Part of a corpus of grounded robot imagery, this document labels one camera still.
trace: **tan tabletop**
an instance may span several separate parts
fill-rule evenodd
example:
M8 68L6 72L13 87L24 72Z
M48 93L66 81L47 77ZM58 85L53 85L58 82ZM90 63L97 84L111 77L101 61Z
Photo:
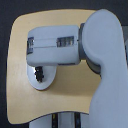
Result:
M60 112L89 112L90 101L100 76L85 61L58 67L54 82L45 91L34 89L26 73L28 32L39 26L80 25L94 11L55 10L20 16L13 24L7 63L7 114L12 124L29 122L40 116Z

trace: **robotic arm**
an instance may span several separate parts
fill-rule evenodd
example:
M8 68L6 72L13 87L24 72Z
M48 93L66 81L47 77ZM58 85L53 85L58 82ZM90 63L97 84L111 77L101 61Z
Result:
M80 30L75 25L51 26L28 34L27 73L36 89L52 83L57 65L75 65L81 59L102 78L90 104L90 128L127 128L128 71L123 32L114 14L99 10ZM32 67L36 77L31 77Z

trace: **floor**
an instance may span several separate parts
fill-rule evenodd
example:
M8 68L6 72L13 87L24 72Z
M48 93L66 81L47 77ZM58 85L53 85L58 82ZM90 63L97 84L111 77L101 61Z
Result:
M0 0L0 127L28 128L28 124L11 125L7 119L6 67L11 27L23 14L53 9L108 9L123 26L128 25L127 0Z

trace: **wooden table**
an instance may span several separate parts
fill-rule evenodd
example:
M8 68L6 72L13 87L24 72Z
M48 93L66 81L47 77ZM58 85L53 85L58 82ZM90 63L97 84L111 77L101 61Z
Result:
M39 26L80 25L94 11L54 10L20 16L13 24L7 63L7 114L12 124L29 122L40 116L60 112L89 112L91 98L100 82L86 61L58 67L52 85L45 91L34 89L26 73L28 32Z

